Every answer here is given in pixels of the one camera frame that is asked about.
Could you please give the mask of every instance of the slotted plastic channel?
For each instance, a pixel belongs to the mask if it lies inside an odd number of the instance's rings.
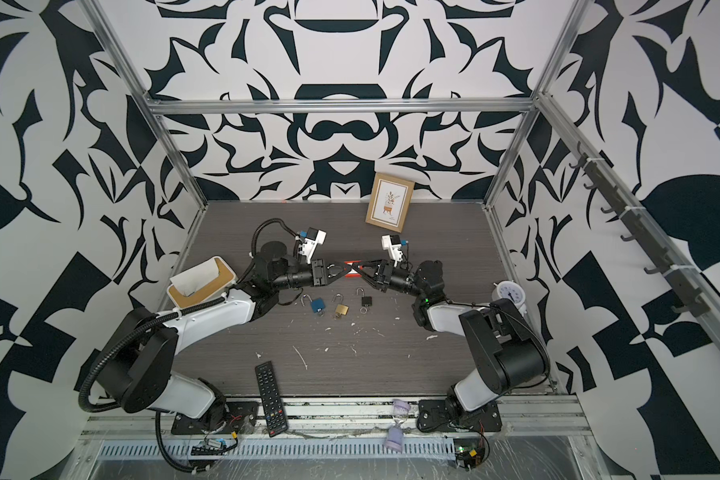
[[[175,458],[187,458],[190,446],[200,440],[165,440]],[[154,440],[106,440],[99,460],[155,460],[160,452]],[[384,438],[335,439],[243,439],[227,455],[229,460],[321,459],[321,458],[432,458],[454,459],[451,438],[406,438],[403,452],[384,447]]]

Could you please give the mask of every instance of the picture frame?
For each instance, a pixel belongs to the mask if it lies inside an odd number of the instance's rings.
[[[376,173],[365,223],[402,232],[415,182]]]

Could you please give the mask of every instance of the black and white patterned wall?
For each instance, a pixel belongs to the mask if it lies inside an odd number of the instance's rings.
[[[80,7],[0,1],[0,478],[58,474],[76,386],[196,213]]]
[[[563,65],[554,98],[720,292],[720,1],[596,0]],[[497,203],[562,387],[614,478],[720,478],[720,351],[571,163],[541,118]]]
[[[155,99],[528,97],[571,0],[111,0]],[[374,172],[482,198],[517,115],[173,116],[205,195],[345,199]]]

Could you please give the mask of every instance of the white alarm clock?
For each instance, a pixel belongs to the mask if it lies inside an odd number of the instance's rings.
[[[494,285],[496,285],[496,288],[490,294],[492,300],[499,300],[500,298],[512,300],[520,313],[526,313],[528,309],[525,306],[525,290],[523,290],[522,286],[509,280],[494,283]]]

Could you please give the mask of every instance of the table surface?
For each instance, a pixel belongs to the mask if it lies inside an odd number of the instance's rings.
[[[223,258],[241,274],[250,262],[251,235],[264,220],[282,218],[293,230],[310,226],[327,233],[314,258],[375,260],[387,257],[381,237],[393,234],[365,223],[362,203],[212,202],[190,247],[184,268]],[[401,238],[410,241],[414,266],[423,260],[443,262],[445,292],[456,302],[485,302],[494,283],[505,280],[488,222],[479,204],[414,203]],[[293,242],[278,225],[259,235],[258,247]],[[358,287],[373,297],[361,314]],[[258,396],[253,369],[272,360],[284,396],[444,395],[474,368],[463,337],[429,332],[413,319],[412,296],[371,289],[359,278],[342,278],[327,287],[305,288],[323,298],[324,316],[295,302],[275,306],[262,318],[209,336],[179,354],[173,369],[201,377],[225,394]],[[349,307],[334,320],[334,295]],[[287,302],[295,293],[280,293]]]

